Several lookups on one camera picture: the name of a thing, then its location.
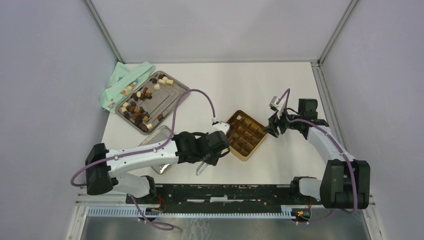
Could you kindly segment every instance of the metal tray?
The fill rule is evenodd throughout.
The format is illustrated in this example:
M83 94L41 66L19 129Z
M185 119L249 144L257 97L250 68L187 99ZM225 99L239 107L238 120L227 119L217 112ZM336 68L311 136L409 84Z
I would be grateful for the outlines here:
M159 76L160 75L165 75L168 79L173 80L173 85L169 85L169 84L159 84ZM156 90L154 88L154 86L156 84L154 84L152 82L153 79L158 80L158 82L156 84L160 85L160 89ZM156 127L158 127L160 125L160 123L165 120L174 110L175 104L177 103L177 98L184 93L185 91L189 90L190 88L188 88L186 85L182 84L181 82L177 81L175 78L173 78L172 76L170 76L169 74L163 72L163 71L157 71L155 73L153 73L150 78L145 81L140 87L138 87L137 89L135 89L133 91L133 93L136 93L138 91L143 91L143 88L147 87L148 89L151 90L152 93L152 98L151 99L145 99L145 100L138 100L138 101L134 101L133 97L132 97L132 93L117 107L117 111L116 114L118 116L120 116L122 119L124 119L127 123L129 123L131 126L133 126L135 129L137 129L141 134L143 135L148 135L150 133L152 133ZM184 99L186 99L186 97L190 95L190 93L188 93L187 95L185 95L183 97L183 99L181 101L184 101ZM148 122L144 122L143 123L145 125L147 124L152 124L153 128L150 129L149 131L142 131L136 124L135 121L131 118L132 114L130 113L130 117L126 118L125 115L123 114L123 112L121 111L122 105L124 103L130 103L134 101L136 103L136 107L142 107L146 112L148 112L148 114L150 115L150 118L148 120ZM163 119L161 121L158 120L158 115L163 114Z
M229 151L245 162L267 137L264 126L242 110L237 110L227 123L230 125L226 134Z
M160 126L158 127L154 132L150 134L142 143L140 143L139 146L148 145L148 144L155 144L160 141L166 140L171 135L171 129L167 126ZM151 166L151 168L157 173L157 174L163 174L165 173L172 164L161 164L156 166Z

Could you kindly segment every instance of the gray wall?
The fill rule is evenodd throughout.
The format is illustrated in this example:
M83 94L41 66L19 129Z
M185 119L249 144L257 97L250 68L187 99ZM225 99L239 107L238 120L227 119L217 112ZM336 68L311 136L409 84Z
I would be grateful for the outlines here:
M126 62L318 59L350 0L93 0Z
M63 239L115 61L81 0L0 3L0 239Z
M323 64L389 240L423 238L423 11L422 0L360 1Z

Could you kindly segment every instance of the green cloth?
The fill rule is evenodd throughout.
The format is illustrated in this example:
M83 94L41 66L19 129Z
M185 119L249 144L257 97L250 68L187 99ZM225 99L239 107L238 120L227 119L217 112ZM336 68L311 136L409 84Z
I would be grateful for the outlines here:
M154 70L155 66L148 62L143 62L133 70L118 62L109 79L107 89L100 94L101 106L114 114L116 107L136 88L140 87Z

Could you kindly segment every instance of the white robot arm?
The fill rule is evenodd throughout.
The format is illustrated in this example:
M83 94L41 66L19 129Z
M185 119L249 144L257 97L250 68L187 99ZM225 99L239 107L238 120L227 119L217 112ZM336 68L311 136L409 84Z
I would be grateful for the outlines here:
M316 99L299 99L298 111L288 114L285 101L276 96L269 104L275 111L268 119L265 132L278 137L287 129L298 130L310 142L326 164L322 179L295 177L291 182L301 195L320 200L325 208L347 209L354 206L353 186L356 188L357 208L365 209L370 197L370 166L366 161L356 160L332 135L327 122L318 119ZM346 162L353 169L354 180Z
M117 191L141 198L155 189L149 176L136 176L128 172L161 164L201 162L196 174L209 165L215 166L219 158L229 152L226 133L230 125L223 121L212 124L217 131L209 133L181 132L166 144L167 140L130 149L106 149L104 143L96 144L85 161L88 165L104 158L113 160L86 170L87 193L100 195Z

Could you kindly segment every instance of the brown chocolate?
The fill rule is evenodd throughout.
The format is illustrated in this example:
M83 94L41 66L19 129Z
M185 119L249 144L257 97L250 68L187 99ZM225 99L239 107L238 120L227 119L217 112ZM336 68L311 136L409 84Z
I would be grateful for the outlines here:
M136 113L134 113L132 116L131 116L131 118L132 118L132 120L137 120L140 116L141 116L142 114L140 113L140 112L136 112Z
M138 125L138 127L145 133L147 133L149 131L149 129L147 128L147 126L144 123L140 123Z
M134 99L134 101L139 100L139 97L137 96L137 93L135 93L135 92L131 95L131 97L132 97L132 99Z
M142 114L141 114L141 116L144 118L144 117L148 117L148 118L150 118L150 115L149 115L149 113L147 112L147 111L145 111L145 112L143 112Z

